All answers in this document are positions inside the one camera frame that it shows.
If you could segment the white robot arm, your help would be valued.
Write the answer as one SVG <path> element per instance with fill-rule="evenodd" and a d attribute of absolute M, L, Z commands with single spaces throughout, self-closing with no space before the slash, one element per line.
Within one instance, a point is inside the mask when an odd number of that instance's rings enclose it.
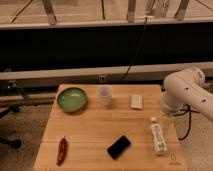
<path fill-rule="evenodd" d="M 197 67 L 167 75 L 159 100 L 160 110 L 174 116 L 186 104 L 213 122 L 213 93 L 203 88 L 204 83 L 205 74 Z"/>

